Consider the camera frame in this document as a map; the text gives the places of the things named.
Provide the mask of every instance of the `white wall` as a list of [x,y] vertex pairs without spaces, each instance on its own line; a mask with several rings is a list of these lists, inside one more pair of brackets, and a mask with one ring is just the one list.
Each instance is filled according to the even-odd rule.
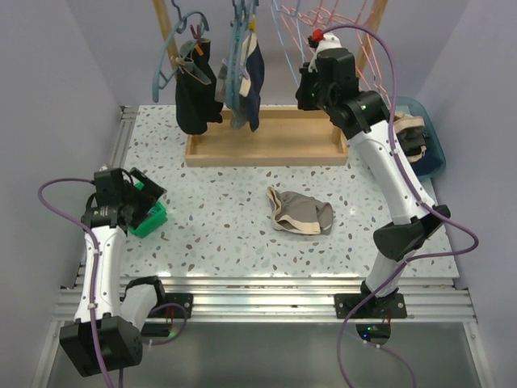
[[[418,95],[448,158],[436,191],[479,234],[458,260],[502,388],[517,382],[517,2],[471,0]],[[455,247],[469,238],[452,233]]]
[[[66,0],[82,29],[95,60],[108,85],[121,105],[152,103],[151,81],[162,46],[153,4],[150,0],[111,0],[87,2]],[[397,59],[401,74],[401,93],[414,96],[420,90],[440,51],[469,0],[390,0],[380,26],[380,34],[388,41]],[[230,0],[177,0],[184,13],[203,11],[210,24],[207,36],[212,39],[211,64],[215,73],[230,47],[229,21],[233,18]],[[278,0],[293,5],[295,0]],[[314,8],[317,0],[304,0],[304,10]],[[334,0],[325,0],[329,8]],[[338,11],[357,15],[362,1],[341,0]],[[261,0],[257,14],[257,34],[266,61],[263,87],[264,103],[295,103],[296,85],[289,72],[270,11],[271,0]],[[171,11],[173,23],[175,11]],[[340,32],[347,47],[355,52],[355,34]],[[186,38],[178,38],[179,44]],[[287,33],[289,52],[295,70],[301,65],[294,43]],[[379,60],[388,78],[389,68],[381,50]],[[160,103],[174,103],[173,82],[161,92]]]
[[[0,4],[0,386],[29,386],[82,232],[36,198],[45,181],[107,161],[119,107],[64,0]],[[90,188],[50,200],[80,216]]]

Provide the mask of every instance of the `blue plastic bin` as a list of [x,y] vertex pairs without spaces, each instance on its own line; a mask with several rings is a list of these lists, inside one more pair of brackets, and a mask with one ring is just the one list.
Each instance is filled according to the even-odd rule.
[[409,113],[412,116],[421,116],[424,124],[426,125],[427,134],[427,153],[433,154],[435,157],[442,161],[442,165],[427,175],[418,175],[418,179],[426,180],[435,178],[445,170],[445,154],[443,153],[442,146],[439,143],[438,135],[436,135],[435,127],[431,119],[427,115],[426,109],[416,99],[410,97],[398,97],[397,98],[397,110],[404,113]]

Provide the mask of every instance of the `cloth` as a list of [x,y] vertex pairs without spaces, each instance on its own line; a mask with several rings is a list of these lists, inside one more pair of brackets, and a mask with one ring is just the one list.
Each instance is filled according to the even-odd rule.
[[328,202],[297,192],[277,192],[267,188],[271,202],[273,229],[296,234],[329,234],[334,222],[334,210]]
[[396,114],[395,133],[402,151],[410,163],[417,162],[426,154],[425,125],[422,117],[413,117],[402,112]]
[[179,127],[189,135],[200,135],[208,129],[208,122],[222,123],[223,104],[215,100],[216,76],[208,60],[210,40],[198,44],[203,55],[189,40],[179,50],[185,61],[180,63],[176,80],[176,118]]
[[424,154],[419,160],[411,162],[411,168],[417,176],[429,175],[438,170],[443,164],[443,161],[433,154]]
[[[265,74],[264,59],[254,32],[251,32],[242,42],[240,64],[246,64],[246,71],[250,77],[246,79],[241,76],[239,109],[233,109],[230,125],[234,129],[241,129],[246,123],[250,123],[250,129],[254,132],[260,125],[260,91],[264,84]],[[227,77],[228,66],[223,63],[217,75],[216,101],[225,102]]]
[[[240,116],[244,116],[246,121],[250,122],[251,132],[255,132],[260,125],[259,111],[260,111],[260,91],[264,84],[265,66],[262,53],[260,51],[259,43],[257,42],[254,46],[254,50],[251,51],[250,55],[246,59],[246,70],[250,75],[249,80],[243,80],[244,82],[250,82],[250,88],[246,96],[240,95],[241,110],[244,109],[244,114],[239,113]],[[238,122],[239,128],[243,126],[242,119]]]

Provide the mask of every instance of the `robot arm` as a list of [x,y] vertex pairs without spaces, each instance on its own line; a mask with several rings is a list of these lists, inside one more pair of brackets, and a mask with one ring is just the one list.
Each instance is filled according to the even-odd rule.
[[[95,309],[99,342],[107,370],[138,365],[142,358],[141,329],[149,312],[165,302],[165,291],[157,276],[133,280],[119,295],[120,260],[128,227],[136,229],[165,190],[137,169],[124,180],[120,168],[95,173],[95,194],[88,200],[81,218],[99,243],[99,265],[95,274],[95,304],[90,303],[94,271],[95,247],[92,237],[85,234],[86,273],[81,301],[74,323],[60,331],[60,344],[82,376],[100,373],[94,350],[90,310]],[[141,189],[132,178],[142,183]],[[91,206],[95,198],[96,206]]]
[[[331,40],[333,47],[326,40]],[[355,76],[355,58],[343,47],[335,47],[333,34],[325,34],[322,40],[309,44],[316,49],[314,58],[300,69],[301,84],[296,92],[298,108],[302,110],[321,109],[330,121],[339,127],[349,144],[355,147],[370,167],[388,203],[392,222],[376,230],[374,242],[379,250],[372,271],[361,287],[361,293],[368,295],[388,280],[403,260],[414,255],[442,222],[429,214],[417,203],[398,169],[393,153],[399,154],[402,166],[413,185],[420,190],[422,202],[438,213],[450,217],[446,205],[435,205],[414,174],[400,145],[389,148],[389,112],[381,96],[375,91],[360,91],[359,79]],[[365,309],[381,306],[397,293],[396,276],[388,285],[376,293]]]

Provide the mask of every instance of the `terrazzo table surface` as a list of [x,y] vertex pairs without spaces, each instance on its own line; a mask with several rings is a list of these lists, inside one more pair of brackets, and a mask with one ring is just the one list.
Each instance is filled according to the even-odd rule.
[[[148,237],[129,235],[121,276],[366,277],[376,257],[372,233],[388,223],[385,199],[361,157],[342,167],[186,167],[187,136],[175,106],[141,106],[124,166],[162,185],[169,221]],[[266,188],[328,201],[330,235],[273,230]],[[434,197],[431,182],[424,188]],[[450,251],[441,228],[421,252]],[[458,277],[450,257],[419,260],[412,277]]]

